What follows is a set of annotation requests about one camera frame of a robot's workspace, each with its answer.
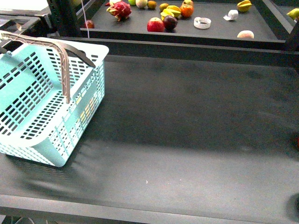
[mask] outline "apple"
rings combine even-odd
[[[129,4],[131,6],[135,6],[136,5],[136,0],[128,0]]]
[[[194,7],[194,3],[192,0],[184,0],[182,5],[190,5]]]
[[[149,20],[147,25],[149,32],[164,32],[163,21],[158,17],[153,17]]]
[[[94,23],[92,20],[86,20],[86,23],[84,24],[85,28],[93,29],[94,28]]]

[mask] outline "dragon fruit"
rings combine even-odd
[[[119,22],[122,19],[127,19],[129,15],[131,14],[131,6],[123,1],[116,2],[112,4],[108,9],[107,12],[109,12],[111,15],[114,15],[115,18],[117,18],[117,21]]]

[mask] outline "black pole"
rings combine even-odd
[[[286,50],[297,50],[299,47],[299,22],[296,23],[291,31],[289,38],[285,42]]]
[[[71,0],[47,0],[47,2],[60,36],[81,37],[77,15]]]

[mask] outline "white object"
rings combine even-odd
[[[196,17],[194,19],[194,26],[198,29],[208,29],[211,25],[211,20],[208,18]]]
[[[230,10],[228,12],[227,15],[225,15],[223,18],[226,20],[226,21],[229,21],[229,20],[235,20],[236,18],[238,18],[238,10]]]
[[[0,0],[0,9],[41,11],[48,7],[47,0]]]

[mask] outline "white tape roll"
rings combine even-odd
[[[226,20],[226,21],[229,21],[229,20],[235,20],[236,18],[238,18],[238,11],[237,10],[230,10],[228,12],[227,15],[225,15],[223,18]]]
[[[211,20],[208,18],[196,17],[194,19],[194,26],[198,29],[208,29],[211,25]]]

